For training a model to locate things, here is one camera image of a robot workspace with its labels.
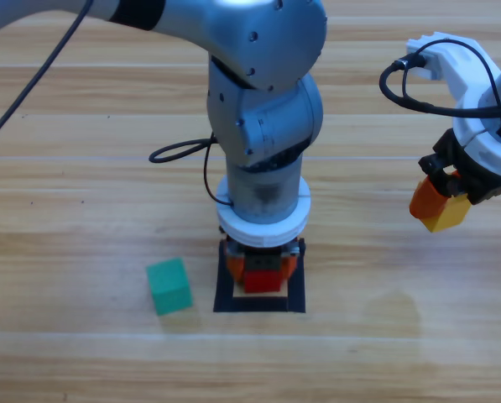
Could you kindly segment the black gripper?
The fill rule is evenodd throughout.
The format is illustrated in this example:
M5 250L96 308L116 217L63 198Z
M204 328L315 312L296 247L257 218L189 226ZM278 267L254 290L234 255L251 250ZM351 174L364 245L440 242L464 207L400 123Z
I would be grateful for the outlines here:
M449 128L418 164L428 176L415 189L410 214L420 220L448 217L451 197L477 205L501 195L501 175L482 167L459 144Z
M244 287L244 271L280 271L280 289L284 290L297 268L299 257L305 253L304 238L293 238L278 247L255 248L234 240L222 226L219 232L224 236L221 241L222 261L234 283L240 287Z

